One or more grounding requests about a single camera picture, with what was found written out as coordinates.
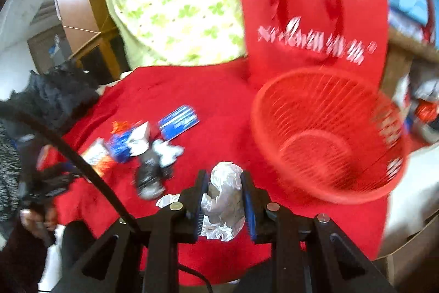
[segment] black cable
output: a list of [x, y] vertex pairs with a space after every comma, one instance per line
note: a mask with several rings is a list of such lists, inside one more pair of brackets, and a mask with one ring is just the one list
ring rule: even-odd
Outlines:
[[37, 131], [44, 136], [51, 144], [69, 159], [78, 168], [82, 174], [90, 180], [90, 182], [105, 196], [111, 206], [117, 211], [126, 224], [138, 235], [141, 234], [139, 225], [136, 220], [128, 213], [125, 206], [119, 200], [117, 195], [105, 183], [102, 178], [94, 171], [94, 169], [75, 151], [73, 150], [55, 131], [47, 128], [33, 116], [22, 112], [15, 106], [0, 101], [0, 118], [13, 122], [21, 122], [27, 124], [33, 131]]
[[199, 279], [201, 279], [207, 287], [207, 290], [209, 293], [213, 293], [213, 289], [212, 289], [212, 285], [210, 284], [210, 282], [208, 281], [208, 279], [203, 276], [200, 272], [198, 272], [197, 270], [194, 270], [192, 268], [186, 267], [183, 264], [178, 264], [178, 269], [182, 270], [183, 272], [189, 273], [190, 275], [193, 275], [195, 277], [198, 277]]

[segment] red tablecloth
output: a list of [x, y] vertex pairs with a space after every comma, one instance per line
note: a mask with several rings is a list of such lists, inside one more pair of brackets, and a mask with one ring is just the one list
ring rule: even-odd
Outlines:
[[[271, 198], [295, 213], [314, 216], [329, 214], [370, 258], [376, 257], [385, 225], [387, 199], [364, 205], [336, 205], [287, 196], [277, 185], [275, 172], [261, 157], [250, 130], [249, 114], [255, 90], [247, 85], [246, 63], [138, 68], [115, 87], [106, 89], [100, 101], [64, 136], [79, 152], [97, 138], [108, 139], [113, 121], [157, 121], [182, 104], [196, 110], [200, 123], [173, 140], [183, 146], [174, 177], [166, 181], [166, 193], [177, 194], [194, 184], [199, 169], [210, 171], [219, 161], [233, 161], [249, 170], [256, 186], [267, 189]], [[56, 161], [52, 153], [47, 163]], [[137, 197], [133, 185], [137, 159], [117, 165], [104, 180], [135, 217], [157, 212], [154, 201]], [[77, 180], [70, 192], [56, 200], [62, 224], [84, 220], [93, 233], [101, 235], [117, 218], [106, 199], [91, 184]], [[224, 283], [242, 276], [250, 266], [269, 257], [268, 245], [253, 245], [244, 228], [230, 242], [200, 238], [195, 245], [179, 246], [179, 261], [204, 274], [212, 283]], [[181, 274], [181, 284], [201, 282]]]

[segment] gray knit fabric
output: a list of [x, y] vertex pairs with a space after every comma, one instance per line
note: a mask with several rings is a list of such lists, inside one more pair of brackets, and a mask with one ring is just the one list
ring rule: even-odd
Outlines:
[[18, 207], [20, 173], [17, 150], [0, 122], [0, 222], [11, 218]]

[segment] blue box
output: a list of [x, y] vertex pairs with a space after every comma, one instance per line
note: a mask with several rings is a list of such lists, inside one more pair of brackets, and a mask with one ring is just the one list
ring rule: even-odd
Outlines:
[[195, 110], [183, 105], [159, 120], [159, 130], [165, 140], [171, 140], [199, 122]]

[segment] red plastic basket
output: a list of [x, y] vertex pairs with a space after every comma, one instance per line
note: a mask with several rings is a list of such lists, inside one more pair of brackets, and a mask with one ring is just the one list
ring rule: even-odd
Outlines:
[[252, 108], [256, 144], [286, 191], [359, 204], [396, 187], [407, 163], [399, 109], [349, 73], [306, 68], [265, 84]]

